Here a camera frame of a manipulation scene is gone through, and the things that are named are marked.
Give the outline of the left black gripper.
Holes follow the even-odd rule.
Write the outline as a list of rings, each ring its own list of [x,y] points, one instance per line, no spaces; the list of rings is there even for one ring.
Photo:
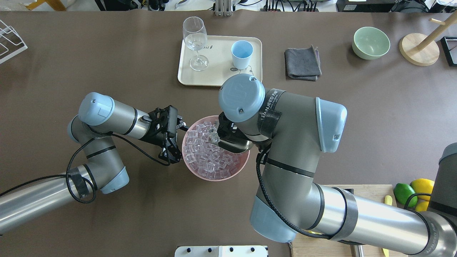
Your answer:
[[[176,143],[177,130],[188,131],[189,127],[182,116],[178,116],[177,108],[169,105],[164,109],[155,109],[142,116],[142,122],[149,125],[143,142],[162,147],[159,158],[170,164],[179,163],[182,153]]]

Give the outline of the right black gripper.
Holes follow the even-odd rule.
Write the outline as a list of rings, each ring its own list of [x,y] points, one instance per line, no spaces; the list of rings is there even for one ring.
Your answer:
[[[218,121],[217,134],[219,138],[241,138],[247,140],[245,134],[225,116],[224,112],[219,114]]]

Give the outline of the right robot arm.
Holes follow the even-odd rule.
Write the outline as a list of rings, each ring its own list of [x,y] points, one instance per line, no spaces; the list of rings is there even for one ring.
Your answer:
[[[400,209],[313,182],[322,152],[335,152],[347,110],[341,104],[266,90],[237,74],[219,90],[225,117],[260,150],[259,189],[250,223],[262,236],[291,242],[297,233],[402,252],[456,256],[456,144],[444,149],[428,209]]]

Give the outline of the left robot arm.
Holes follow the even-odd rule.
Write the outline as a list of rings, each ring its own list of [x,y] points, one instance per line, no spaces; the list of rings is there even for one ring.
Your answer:
[[[177,130],[188,127],[173,106],[146,113],[96,92],[89,93],[67,127],[81,146],[87,162],[67,165],[63,174],[39,179],[36,185],[1,194],[1,233],[10,231],[71,201],[87,203],[85,197],[114,192],[129,182],[113,137],[129,136],[161,148],[158,163],[169,166],[181,160]]]

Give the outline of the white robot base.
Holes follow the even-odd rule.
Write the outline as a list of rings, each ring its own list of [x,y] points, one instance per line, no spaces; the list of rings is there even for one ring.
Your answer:
[[[268,247],[262,245],[181,246],[175,257],[268,257]]]

